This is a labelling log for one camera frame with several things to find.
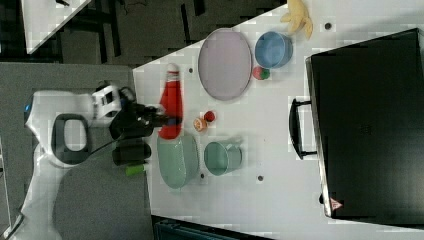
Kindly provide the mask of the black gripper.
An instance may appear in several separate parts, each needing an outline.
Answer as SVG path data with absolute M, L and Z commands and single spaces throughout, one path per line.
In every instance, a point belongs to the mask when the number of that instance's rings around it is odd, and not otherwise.
M 114 140 L 148 137 L 156 127 L 176 126 L 182 118 L 164 115 L 158 108 L 127 104 L 112 120 L 109 131 Z

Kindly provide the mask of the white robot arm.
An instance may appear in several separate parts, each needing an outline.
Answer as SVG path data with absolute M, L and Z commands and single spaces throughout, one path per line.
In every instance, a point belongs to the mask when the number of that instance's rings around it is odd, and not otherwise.
M 33 174 L 20 215 L 6 240 L 62 240 L 53 224 L 60 183 L 69 169 L 94 153 L 90 130 L 105 127 L 121 140 L 132 128 L 144 136 L 175 126 L 180 116 L 136 102 L 127 87 L 106 86 L 93 93 L 41 90 L 25 104 L 24 124 L 35 135 Z

